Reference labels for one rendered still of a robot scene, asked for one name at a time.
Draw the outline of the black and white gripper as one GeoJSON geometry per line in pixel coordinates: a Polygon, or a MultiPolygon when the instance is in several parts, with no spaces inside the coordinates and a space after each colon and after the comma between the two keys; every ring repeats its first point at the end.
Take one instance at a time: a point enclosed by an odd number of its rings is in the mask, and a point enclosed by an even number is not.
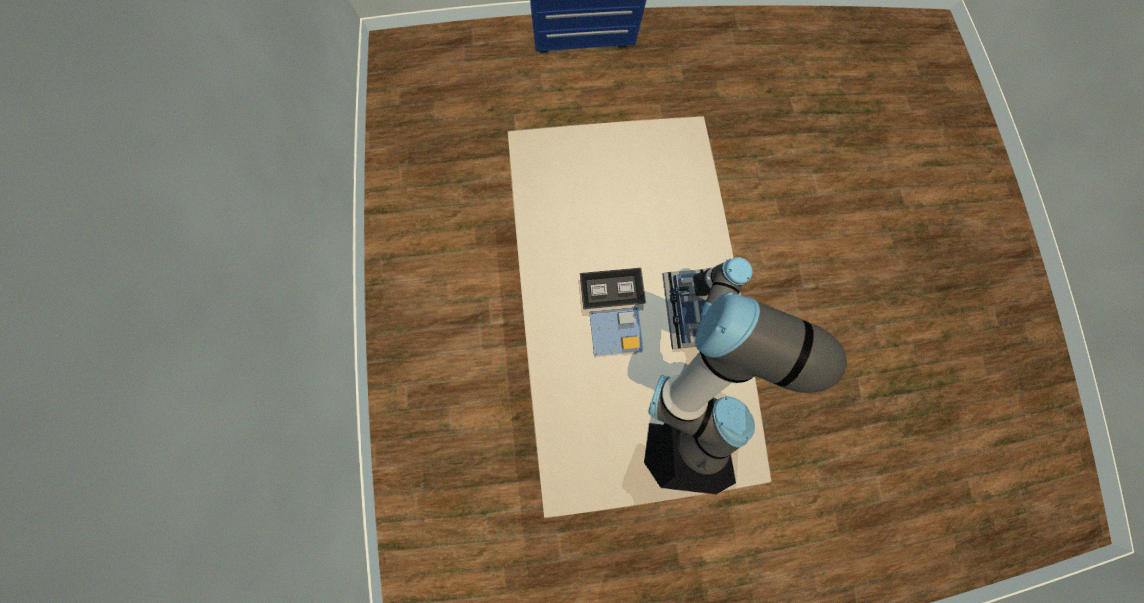
{"type": "Polygon", "coordinates": [[[712,284],[713,284],[713,281],[712,281],[712,270],[713,270],[713,268],[710,270],[708,269],[709,270],[709,271],[707,270],[708,272],[704,271],[702,273],[696,273],[693,276],[694,288],[696,288],[696,296],[706,296],[706,295],[709,294],[710,288],[712,288],[712,284]]]}

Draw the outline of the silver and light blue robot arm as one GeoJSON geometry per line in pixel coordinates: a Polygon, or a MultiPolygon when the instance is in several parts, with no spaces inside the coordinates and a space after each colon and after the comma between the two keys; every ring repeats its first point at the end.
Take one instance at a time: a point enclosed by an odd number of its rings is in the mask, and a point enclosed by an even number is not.
{"type": "Polygon", "coordinates": [[[744,257],[713,268],[696,333],[699,352],[681,374],[659,378],[648,408],[650,416],[680,430],[680,455],[706,475],[722,470],[755,431],[741,400],[714,398],[729,384],[758,376],[792,391],[821,392],[837,384],[847,370],[847,354],[829,332],[739,295],[750,277],[744,257]]]}

